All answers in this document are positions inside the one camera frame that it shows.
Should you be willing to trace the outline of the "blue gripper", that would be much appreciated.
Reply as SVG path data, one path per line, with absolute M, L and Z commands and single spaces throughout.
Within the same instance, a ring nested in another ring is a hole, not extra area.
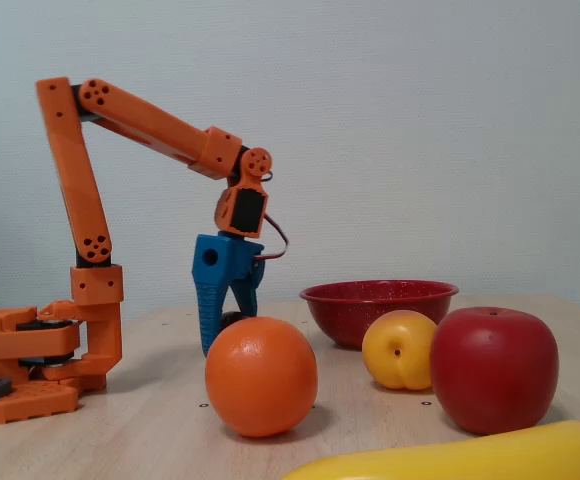
M 241 237 L 224 234 L 197 237 L 192 274 L 204 355 L 221 332 L 227 283 L 231 283 L 240 313 L 245 317 L 257 315 L 257 288 L 264 275 L 264 261 L 258 257 L 263 249 L 262 244 Z

